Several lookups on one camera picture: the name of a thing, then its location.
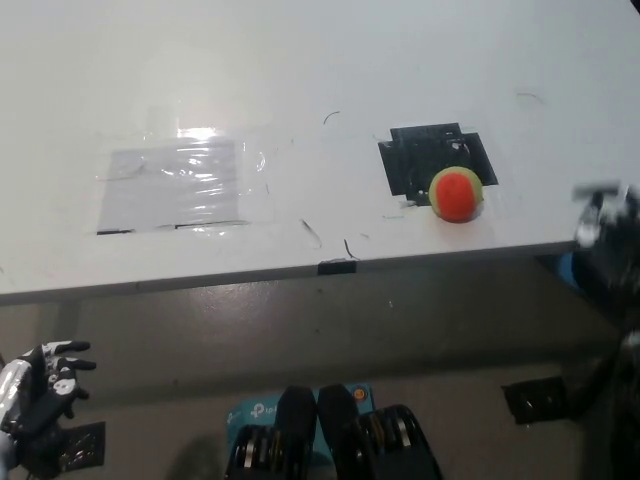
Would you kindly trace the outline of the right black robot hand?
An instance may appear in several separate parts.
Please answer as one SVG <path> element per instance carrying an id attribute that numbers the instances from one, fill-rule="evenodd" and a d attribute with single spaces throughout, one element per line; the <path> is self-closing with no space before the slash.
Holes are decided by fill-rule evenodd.
<path id="1" fill-rule="evenodd" d="M 575 240 L 582 249 L 607 237 L 632 236 L 639 231 L 639 188 L 620 182 L 579 184 L 572 191 L 586 204 L 579 215 Z"/>

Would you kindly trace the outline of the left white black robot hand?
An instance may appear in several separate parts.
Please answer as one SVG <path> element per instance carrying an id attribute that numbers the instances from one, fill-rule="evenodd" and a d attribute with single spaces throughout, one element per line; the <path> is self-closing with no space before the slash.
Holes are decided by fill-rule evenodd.
<path id="1" fill-rule="evenodd" d="M 78 373 L 96 363 L 75 355 L 89 350 L 86 341 L 39 344 L 1 370 L 1 430 L 14 439 L 34 438 L 61 416 L 73 416 L 73 404 L 87 400 Z"/>

